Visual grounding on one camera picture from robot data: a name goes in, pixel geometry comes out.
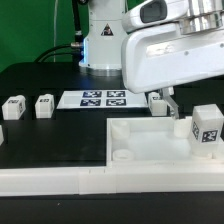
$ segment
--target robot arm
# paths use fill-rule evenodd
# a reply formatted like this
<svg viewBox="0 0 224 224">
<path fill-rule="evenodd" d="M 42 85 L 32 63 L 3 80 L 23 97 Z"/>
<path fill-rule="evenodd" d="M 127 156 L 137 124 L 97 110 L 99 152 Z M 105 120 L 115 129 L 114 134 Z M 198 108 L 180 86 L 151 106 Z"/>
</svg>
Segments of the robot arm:
<svg viewBox="0 0 224 224">
<path fill-rule="evenodd" d="M 150 8 L 151 4 L 163 14 L 162 2 L 166 4 L 167 17 L 157 15 L 157 21 L 144 23 L 143 8 Z M 183 5 L 175 7 L 179 13 L 169 13 L 173 2 Z M 126 31 L 137 31 L 122 45 L 126 88 L 134 93 L 148 92 L 224 74 L 222 9 L 222 0 L 149 0 L 128 12 L 123 26 Z"/>
</svg>

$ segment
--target small white cube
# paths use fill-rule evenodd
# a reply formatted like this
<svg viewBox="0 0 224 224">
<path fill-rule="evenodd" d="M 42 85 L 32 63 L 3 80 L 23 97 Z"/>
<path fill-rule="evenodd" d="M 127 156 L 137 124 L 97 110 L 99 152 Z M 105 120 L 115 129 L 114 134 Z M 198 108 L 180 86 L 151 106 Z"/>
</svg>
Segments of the small white cube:
<svg viewBox="0 0 224 224">
<path fill-rule="evenodd" d="M 4 120 L 19 120 L 26 110 L 24 96 L 12 96 L 3 104 L 2 112 Z"/>
<path fill-rule="evenodd" d="M 159 93 L 156 92 L 149 93 L 148 104 L 152 116 L 167 115 L 167 103 L 163 99 L 161 99 Z"/>
<path fill-rule="evenodd" d="M 194 107 L 189 141 L 194 154 L 217 150 L 224 117 L 215 104 Z"/>
<path fill-rule="evenodd" d="M 219 141 L 224 117 L 215 104 L 194 107 L 190 140 L 199 143 Z"/>
<path fill-rule="evenodd" d="M 3 132 L 2 132 L 2 126 L 0 125 L 0 145 L 4 142 Z"/>
<path fill-rule="evenodd" d="M 35 110 L 37 118 L 51 118 L 54 111 L 54 96 L 51 94 L 39 96 Z"/>
</svg>

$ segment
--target green wall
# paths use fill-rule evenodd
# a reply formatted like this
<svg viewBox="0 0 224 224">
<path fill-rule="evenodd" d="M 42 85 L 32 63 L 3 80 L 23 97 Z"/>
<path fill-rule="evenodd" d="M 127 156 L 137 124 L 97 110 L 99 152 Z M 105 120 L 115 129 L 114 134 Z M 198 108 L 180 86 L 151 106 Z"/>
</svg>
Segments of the green wall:
<svg viewBox="0 0 224 224">
<path fill-rule="evenodd" d="M 74 37 L 71 0 L 58 0 L 57 45 Z M 128 0 L 129 9 L 143 0 Z M 0 72 L 18 62 L 34 61 L 54 46 L 55 0 L 0 0 Z M 81 26 L 88 34 L 88 9 L 80 6 Z M 70 57 L 58 57 L 70 61 Z"/>
</svg>

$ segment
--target black table surface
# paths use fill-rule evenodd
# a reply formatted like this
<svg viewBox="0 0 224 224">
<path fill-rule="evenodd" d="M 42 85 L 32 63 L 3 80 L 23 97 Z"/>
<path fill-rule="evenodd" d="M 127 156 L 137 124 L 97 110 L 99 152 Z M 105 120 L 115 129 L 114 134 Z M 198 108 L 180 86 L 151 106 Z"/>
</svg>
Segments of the black table surface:
<svg viewBox="0 0 224 224">
<path fill-rule="evenodd" d="M 223 76 L 175 87 L 180 114 L 217 104 L 224 112 Z M 149 117 L 146 109 L 55 110 L 37 120 L 34 105 L 50 93 L 57 105 L 65 90 L 124 89 L 122 77 L 94 77 L 72 63 L 20 63 L 0 73 L 0 105 L 24 95 L 19 121 L 4 121 L 0 168 L 106 165 L 106 119 Z M 0 198 L 0 223 L 224 223 L 223 192 L 139 193 Z"/>
</svg>

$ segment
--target printed marker sheet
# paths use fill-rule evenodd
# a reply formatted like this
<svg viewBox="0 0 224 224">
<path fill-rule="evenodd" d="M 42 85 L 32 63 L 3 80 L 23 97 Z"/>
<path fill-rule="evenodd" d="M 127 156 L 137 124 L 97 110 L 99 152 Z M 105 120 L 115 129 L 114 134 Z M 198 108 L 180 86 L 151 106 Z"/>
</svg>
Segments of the printed marker sheet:
<svg viewBox="0 0 224 224">
<path fill-rule="evenodd" d="M 65 91 L 57 109 L 147 107 L 144 93 L 128 90 Z"/>
</svg>

